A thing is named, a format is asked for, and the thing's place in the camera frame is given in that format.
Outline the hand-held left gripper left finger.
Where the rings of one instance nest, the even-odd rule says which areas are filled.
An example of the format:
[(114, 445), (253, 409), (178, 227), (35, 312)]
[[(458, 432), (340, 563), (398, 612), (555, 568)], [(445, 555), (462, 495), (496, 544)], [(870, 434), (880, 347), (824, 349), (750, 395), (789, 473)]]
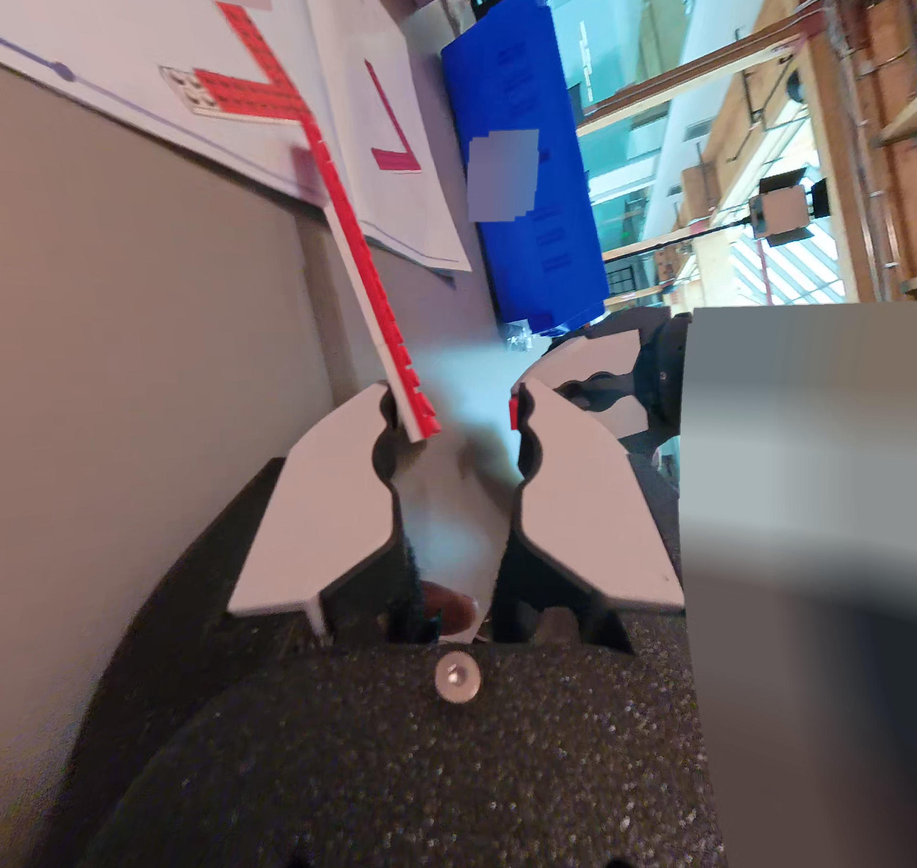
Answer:
[(310, 428), (286, 457), (227, 603), (243, 618), (300, 612), (317, 637), (331, 636), (324, 596), (392, 544), (391, 472), (374, 451), (397, 413), (378, 382)]

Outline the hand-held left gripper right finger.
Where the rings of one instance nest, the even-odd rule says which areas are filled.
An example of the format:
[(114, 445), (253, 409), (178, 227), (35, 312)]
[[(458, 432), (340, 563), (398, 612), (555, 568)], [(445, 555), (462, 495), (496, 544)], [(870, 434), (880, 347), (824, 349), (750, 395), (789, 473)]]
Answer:
[(681, 613), (682, 585), (618, 439), (537, 380), (519, 387), (517, 425), (523, 543), (613, 608)]

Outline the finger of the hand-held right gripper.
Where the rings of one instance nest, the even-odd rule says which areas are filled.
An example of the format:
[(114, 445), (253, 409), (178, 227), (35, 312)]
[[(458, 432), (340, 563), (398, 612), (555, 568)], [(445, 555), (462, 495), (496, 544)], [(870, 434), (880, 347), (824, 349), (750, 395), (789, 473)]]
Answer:
[(648, 411), (631, 394), (571, 392), (563, 396), (619, 440), (645, 433), (649, 428)]
[(576, 336), (534, 362), (515, 387), (539, 381), (557, 390), (568, 382), (588, 381), (597, 374), (626, 376), (633, 372), (640, 349), (640, 332), (636, 329), (594, 338)]

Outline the blue divided plastic bin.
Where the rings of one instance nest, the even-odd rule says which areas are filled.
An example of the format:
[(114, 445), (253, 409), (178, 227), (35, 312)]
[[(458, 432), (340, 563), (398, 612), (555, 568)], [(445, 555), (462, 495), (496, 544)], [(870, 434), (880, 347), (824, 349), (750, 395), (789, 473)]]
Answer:
[(547, 0), (502, 0), (441, 61), (501, 320), (590, 323), (610, 287)]

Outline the lego instruction booklet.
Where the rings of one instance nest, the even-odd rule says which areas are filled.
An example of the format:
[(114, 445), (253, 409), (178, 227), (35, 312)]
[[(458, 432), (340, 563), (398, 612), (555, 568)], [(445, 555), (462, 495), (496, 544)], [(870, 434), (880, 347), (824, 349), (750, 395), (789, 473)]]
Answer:
[(288, 88), (315, 116), (362, 233), (471, 267), (399, 24), (406, 0), (1, 0), (2, 64), (275, 191), (326, 208)]

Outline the black light stand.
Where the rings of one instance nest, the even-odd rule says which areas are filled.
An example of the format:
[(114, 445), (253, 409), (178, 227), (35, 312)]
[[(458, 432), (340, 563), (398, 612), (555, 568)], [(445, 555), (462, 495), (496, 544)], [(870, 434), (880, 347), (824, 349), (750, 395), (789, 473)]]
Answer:
[(741, 228), (750, 223), (751, 217), (749, 214), (736, 221), (714, 226), (710, 226), (709, 222), (706, 220), (697, 220), (685, 228), (676, 229), (675, 231), (650, 239), (604, 251), (602, 253), (602, 260), (604, 263), (608, 264), (626, 257), (654, 254), (671, 245), (692, 242), (709, 234), (723, 232), (733, 228)]

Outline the black studio light panel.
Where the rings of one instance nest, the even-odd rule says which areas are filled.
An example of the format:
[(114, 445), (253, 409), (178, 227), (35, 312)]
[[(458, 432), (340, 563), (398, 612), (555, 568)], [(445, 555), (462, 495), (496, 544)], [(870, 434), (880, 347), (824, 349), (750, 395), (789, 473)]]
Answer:
[(831, 215), (827, 180), (812, 180), (807, 168), (764, 177), (748, 208), (756, 241), (783, 246), (813, 239), (812, 228)]

